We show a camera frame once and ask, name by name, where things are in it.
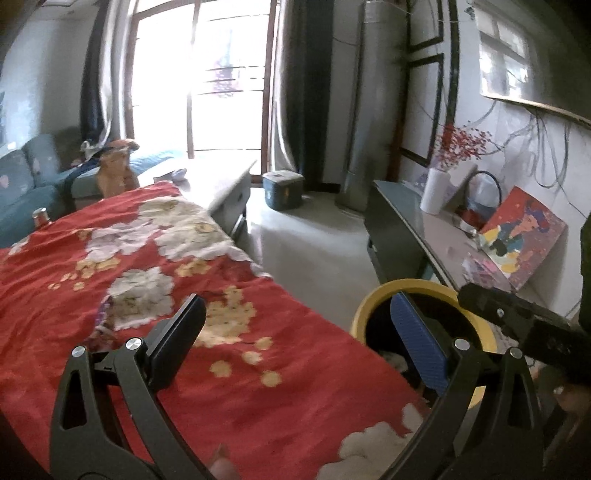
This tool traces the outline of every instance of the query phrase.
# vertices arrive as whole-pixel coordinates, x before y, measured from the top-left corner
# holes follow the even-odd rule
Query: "pillow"
[[[0,158],[0,208],[16,202],[33,188],[33,176],[21,150]]]
[[[27,155],[35,187],[53,184],[61,167],[53,136],[50,134],[38,135],[24,144],[22,150]]]

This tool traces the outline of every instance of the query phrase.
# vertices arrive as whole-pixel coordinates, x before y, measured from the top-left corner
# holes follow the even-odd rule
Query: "screw head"
[[[456,339],[456,341],[453,342],[453,344],[456,346],[458,350],[461,350],[462,352],[465,352],[470,349],[470,342],[468,342],[468,340],[464,340],[463,338]]]
[[[129,340],[127,340],[126,344],[125,344],[125,348],[127,348],[127,350],[137,350],[140,345],[142,344],[142,339],[141,338],[130,338]]]
[[[516,359],[523,358],[523,352],[514,346],[509,349],[509,354]]]
[[[82,356],[82,354],[86,351],[86,348],[84,348],[82,345],[78,345],[77,347],[75,347],[72,350],[72,356],[74,358],[78,358],[79,356]]]

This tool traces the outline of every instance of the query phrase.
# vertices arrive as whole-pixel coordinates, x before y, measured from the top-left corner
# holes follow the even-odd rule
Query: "painting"
[[[548,207],[514,187],[480,231],[486,254],[515,290],[519,290],[566,228]]]

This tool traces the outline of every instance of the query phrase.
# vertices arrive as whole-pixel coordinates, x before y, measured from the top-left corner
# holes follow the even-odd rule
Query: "stuffed toy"
[[[96,182],[104,198],[139,187],[138,177],[129,168],[129,155],[139,145],[131,139],[113,140],[100,155]]]

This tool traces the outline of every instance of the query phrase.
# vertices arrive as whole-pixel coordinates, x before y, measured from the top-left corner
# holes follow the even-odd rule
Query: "red floral bedspread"
[[[158,396],[200,458],[225,443],[245,480],[379,476],[420,424],[421,401],[395,370],[159,183],[0,251],[0,409],[44,466],[61,372],[104,297],[121,341],[145,335],[193,292],[207,301],[206,327]],[[118,393],[115,402],[123,412]],[[122,423],[145,455],[128,415]]]

